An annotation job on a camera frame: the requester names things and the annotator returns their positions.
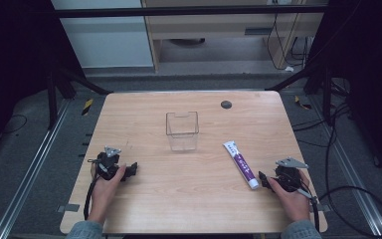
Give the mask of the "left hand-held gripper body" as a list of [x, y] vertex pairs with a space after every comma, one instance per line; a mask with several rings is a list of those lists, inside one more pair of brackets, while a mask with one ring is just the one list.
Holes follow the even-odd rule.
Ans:
[[95, 167], [94, 179], [102, 177], [105, 180], [111, 180], [118, 171], [119, 154], [121, 150], [106, 146], [103, 152], [100, 152], [96, 159], [89, 159], [89, 162]]

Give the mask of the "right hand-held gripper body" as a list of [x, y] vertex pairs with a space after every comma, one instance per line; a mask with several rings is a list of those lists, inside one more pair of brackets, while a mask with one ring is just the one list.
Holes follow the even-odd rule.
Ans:
[[308, 199], [312, 195], [308, 189], [307, 184], [304, 182], [300, 175], [300, 169], [308, 169], [308, 165], [304, 162], [298, 161], [293, 157], [287, 157], [276, 162], [278, 166], [275, 169], [276, 181], [286, 192], [298, 192]]

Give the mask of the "white and purple toothpaste tube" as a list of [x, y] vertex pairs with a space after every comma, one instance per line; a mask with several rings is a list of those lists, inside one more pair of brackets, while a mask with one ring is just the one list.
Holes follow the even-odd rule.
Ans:
[[237, 165], [238, 169], [247, 181], [250, 188], [257, 189], [259, 187], [259, 183], [256, 177], [254, 176], [252, 170], [250, 169], [249, 165], [245, 161], [243, 155], [240, 153], [236, 143], [233, 140], [231, 140], [224, 142], [223, 145], [234, 160], [235, 164]]

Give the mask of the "clear plastic container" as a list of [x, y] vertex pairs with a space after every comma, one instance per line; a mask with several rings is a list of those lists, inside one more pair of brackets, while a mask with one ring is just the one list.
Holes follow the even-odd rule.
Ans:
[[167, 113], [166, 136], [172, 151], [197, 149], [199, 118], [197, 112]]

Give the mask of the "person's right hand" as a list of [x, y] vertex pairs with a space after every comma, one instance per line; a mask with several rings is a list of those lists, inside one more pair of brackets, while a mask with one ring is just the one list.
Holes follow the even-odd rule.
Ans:
[[285, 191], [279, 183], [271, 177], [268, 178], [268, 183], [278, 197], [286, 216], [291, 222], [310, 220], [309, 199], [306, 196], [297, 191]]

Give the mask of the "person's left hand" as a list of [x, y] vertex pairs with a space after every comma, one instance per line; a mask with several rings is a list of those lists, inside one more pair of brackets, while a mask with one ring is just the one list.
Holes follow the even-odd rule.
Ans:
[[117, 188], [124, 176], [126, 165], [122, 164], [111, 180], [98, 179], [92, 193], [92, 208], [88, 221], [104, 224], [108, 209], [114, 199]]

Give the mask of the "yellow and black tape strip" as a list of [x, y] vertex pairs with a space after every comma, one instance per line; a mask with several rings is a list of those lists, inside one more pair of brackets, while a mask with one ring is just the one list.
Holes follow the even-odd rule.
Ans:
[[308, 103], [305, 99], [300, 98], [299, 96], [294, 97], [294, 102], [301, 107], [302, 109], [305, 110], [311, 110], [312, 106], [310, 103]]
[[82, 116], [85, 116], [85, 115], [88, 114], [88, 112], [90, 111], [90, 108], [91, 108], [93, 102], [94, 102], [93, 99], [86, 100], [85, 105], [84, 105], [83, 110], [82, 110]]

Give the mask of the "black metal stand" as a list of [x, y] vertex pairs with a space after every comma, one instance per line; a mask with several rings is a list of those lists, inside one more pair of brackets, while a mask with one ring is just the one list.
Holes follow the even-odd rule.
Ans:
[[308, 94], [314, 94], [322, 89], [322, 115], [329, 125], [332, 125], [331, 119], [331, 70], [325, 63], [310, 63], [298, 73], [293, 74], [281, 83], [278, 83], [268, 91], [279, 92], [285, 87], [295, 83], [296, 81], [307, 78], [303, 90]]
[[105, 90], [91, 83], [85, 77], [81, 77], [65, 68], [57, 67], [49, 70], [46, 76], [49, 105], [48, 129], [53, 128], [58, 120], [57, 92], [60, 92], [64, 99], [73, 99], [77, 93], [71, 81], [79, 83], [100, 95], [111, 94], [111, 91]]

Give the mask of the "white cabinet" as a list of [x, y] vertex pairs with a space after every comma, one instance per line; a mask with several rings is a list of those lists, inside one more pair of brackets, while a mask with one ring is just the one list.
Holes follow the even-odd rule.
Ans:
[[[140, 0], [51, 0], [56, 10], [141, 8]], [[152, 67], [143, 17], [63, 18], [83, 69]]]

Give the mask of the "light wooden desk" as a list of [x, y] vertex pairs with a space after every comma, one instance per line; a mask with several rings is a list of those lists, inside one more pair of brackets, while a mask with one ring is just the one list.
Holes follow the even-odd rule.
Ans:
[[[144, 8], [240, 5], [316, 5], [328, 0], [140, 0]], [[293, 41], [316, 35], [321, 13], [149, 16], [149, 39], [262, 37], [275, 67], [287, 65]]]

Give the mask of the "grey metal table bracket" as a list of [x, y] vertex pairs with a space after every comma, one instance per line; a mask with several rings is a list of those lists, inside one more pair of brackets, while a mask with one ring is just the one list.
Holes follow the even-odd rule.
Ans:
[[79, 204], [71, 204], [71, 203], [68, 203], [66, 205], [60, 205], [57, 207], [57, 211], [59, 213], [64, 213], [66, 211], [69, 211], [69, 212], [78, 212], [80, 209], [80, 205]]

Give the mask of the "aluminium floor rail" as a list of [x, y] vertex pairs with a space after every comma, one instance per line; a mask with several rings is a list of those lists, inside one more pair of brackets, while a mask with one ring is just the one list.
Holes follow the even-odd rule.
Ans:
[[27, 172], [25, 173], [21, 183], [19, 184], [15, 195], [9, 203], [4, 215], [0, 219], [0, 239], [7, 239], [25, 201], [36, 181], [40, 170], [46, 161], [50, 149], [60, 131], [60, 128], [66, 118], [67, 111], [70, 107], [71, 100], [62, 100], [61, 108], [57, 112], [57, 119], [51, 126], [42, 140], [38, 150], [36, 151]]
[[337, 137], [334, 126], [329, 126], [327, 123], [322, 127], [325, 133], [329, 136], [329, 145], [327, 147], [326, 156], [331, 154], [338, 162], [341, 171], [350, 186], [360, 210], [366, 219], [366, 222], [372, 234], [378, 238], [382, 236], [382, 214], [371, 194], [363, 192], [365, 184], [355, 170], [353, 164], [345, 152], [342, 143]]

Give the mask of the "black horizontal frame bar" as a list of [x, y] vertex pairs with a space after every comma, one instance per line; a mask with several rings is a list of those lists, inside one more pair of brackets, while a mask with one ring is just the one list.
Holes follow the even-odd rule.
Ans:
[[182, 15], [225, 15], [225, 14], [279, 14], [279, 13], [322, 13], [327, 5], [266, 5], [266, 6], [189, 6], [115, 9], [55, 10], [60, 18], [87, 17], [138, 17], [138, 16], [182, 16]]

